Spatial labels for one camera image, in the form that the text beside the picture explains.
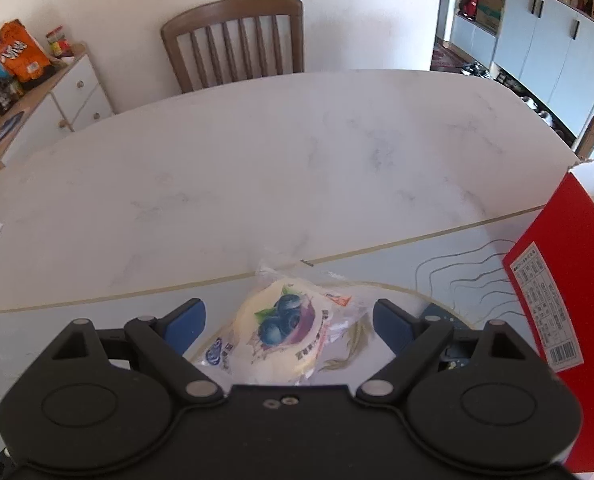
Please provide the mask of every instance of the clear plastic packaging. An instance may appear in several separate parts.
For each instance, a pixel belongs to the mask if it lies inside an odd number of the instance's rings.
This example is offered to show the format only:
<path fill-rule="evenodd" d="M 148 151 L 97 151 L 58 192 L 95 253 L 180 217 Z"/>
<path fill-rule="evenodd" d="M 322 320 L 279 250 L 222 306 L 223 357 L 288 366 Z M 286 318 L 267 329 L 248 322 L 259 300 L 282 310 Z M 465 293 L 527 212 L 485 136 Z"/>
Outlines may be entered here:
<path fill-rule="evenodd" d="M 193 364 L 221 384 L 304 382 L 322 365 L 324 345 L 340 338 L 372 307 L 348 285 L 340 276 L 305 263 L 281 272 L 260 266 L 255 290 Z M 344 289 L 355 290 L 345 294 Z"/>

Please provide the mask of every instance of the orange snack bag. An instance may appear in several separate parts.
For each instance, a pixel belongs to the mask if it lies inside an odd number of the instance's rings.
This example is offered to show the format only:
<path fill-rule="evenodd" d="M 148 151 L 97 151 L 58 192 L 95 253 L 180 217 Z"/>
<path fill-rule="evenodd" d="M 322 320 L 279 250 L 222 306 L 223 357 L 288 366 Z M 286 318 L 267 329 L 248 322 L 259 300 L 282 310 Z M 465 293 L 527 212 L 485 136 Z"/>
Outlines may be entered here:
<path fill-rule="evenodd" d="M 22 83 L 42 78 L 50 60 L 19 20 L 0 28 L 0 63 Z"/>

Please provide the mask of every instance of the red box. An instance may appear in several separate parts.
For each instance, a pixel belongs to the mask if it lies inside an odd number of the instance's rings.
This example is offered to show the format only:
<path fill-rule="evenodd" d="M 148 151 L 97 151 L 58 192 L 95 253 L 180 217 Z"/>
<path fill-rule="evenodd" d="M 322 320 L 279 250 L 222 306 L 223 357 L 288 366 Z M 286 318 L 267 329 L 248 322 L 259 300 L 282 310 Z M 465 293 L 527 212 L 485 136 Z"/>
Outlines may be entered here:
<path fill-rule="evenodd" d="M 594 161 L 564 176 L 503 262 L 542 358 L 582 406 L 565 464 L 594 471 Z"/>

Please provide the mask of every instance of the blueberry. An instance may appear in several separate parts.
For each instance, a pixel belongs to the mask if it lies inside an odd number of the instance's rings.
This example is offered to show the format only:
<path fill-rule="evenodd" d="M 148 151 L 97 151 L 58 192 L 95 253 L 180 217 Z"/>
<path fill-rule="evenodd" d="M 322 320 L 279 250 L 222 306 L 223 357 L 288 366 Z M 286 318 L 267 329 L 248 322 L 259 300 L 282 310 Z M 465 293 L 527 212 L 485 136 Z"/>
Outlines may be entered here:
<path fill-rule="evenodd" d="M 277 303 L 275 303 L 275 308 L 277 312 L 281 314 L 282 312 L 292 310 L 294 308 L 299 308 L 301 305 L 301 298 L 296 294 L 284 294 Z"/>
<path fill-rule="evenodd" d="M 297 325 L 299 325 L 300 319 L 301 311 L 298 308 L 292 308 L 282 312 L 279 316 L 279 330 L 282 331 L 282 335 L 286 337 L 295 330 Z"/>
<path fill-rule="evenodd" d="M 259 338 L 261 342 L 268 346 L 279 345 L 284 339 L 285 335 L 279 329 L 280 318 L 277 316 L 267 317 L 259 325 Z"/>

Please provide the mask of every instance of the white table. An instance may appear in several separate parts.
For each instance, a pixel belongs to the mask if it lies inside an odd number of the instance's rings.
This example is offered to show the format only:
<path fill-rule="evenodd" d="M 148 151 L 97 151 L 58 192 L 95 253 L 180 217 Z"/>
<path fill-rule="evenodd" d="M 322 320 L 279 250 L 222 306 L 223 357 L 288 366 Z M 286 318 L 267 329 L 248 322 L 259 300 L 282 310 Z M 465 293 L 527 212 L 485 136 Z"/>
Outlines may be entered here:
<path fill-rule="evenodd" d="M 575 155 L 510 90 L 305 73 L 109 118 L 0 171 L 0 311 L 122 297 L 543 205 Z"/>

